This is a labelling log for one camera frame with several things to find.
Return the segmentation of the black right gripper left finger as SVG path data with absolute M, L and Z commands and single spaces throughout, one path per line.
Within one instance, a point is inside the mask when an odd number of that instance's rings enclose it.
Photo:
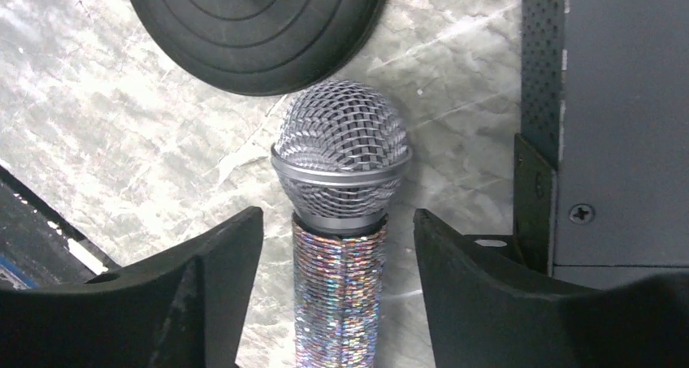
M 262 251 L 251 206 L 84 284 L 1 293 L 4 367 L 233 367 Z

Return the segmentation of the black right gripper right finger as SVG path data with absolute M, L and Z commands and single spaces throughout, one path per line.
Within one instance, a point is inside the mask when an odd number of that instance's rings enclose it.
M 426 209 L 414 243 L 438 367 L 685 367 L 688 277 L 594 289 L 518 263 Z

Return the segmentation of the glitter copper microphone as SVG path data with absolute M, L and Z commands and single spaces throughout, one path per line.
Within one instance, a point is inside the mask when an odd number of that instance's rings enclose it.
M 300 92 L 271 164 L 293 206 L 295 364 L 371 367 L 388 207 L 412 159 L 393 101 L 352 80 Z

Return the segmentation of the short black clip stand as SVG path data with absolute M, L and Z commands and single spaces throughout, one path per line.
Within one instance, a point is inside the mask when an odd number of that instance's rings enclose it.
M 387 0 L 129 0 L 157 46 L 225 92 L 296 92 L 337 73 L 369 40 Z

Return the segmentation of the dark blue-edged electronics box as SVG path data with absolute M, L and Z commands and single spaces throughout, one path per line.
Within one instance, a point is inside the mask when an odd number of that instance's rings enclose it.
M 522 262 L 611 288 L 688 271 L 688 0 L 522 0 Z

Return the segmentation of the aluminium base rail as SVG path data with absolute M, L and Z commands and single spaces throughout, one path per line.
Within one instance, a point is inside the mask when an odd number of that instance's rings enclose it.
M 1 169 L 1 288 L 83 284 L 120 268 L 82 232 Z

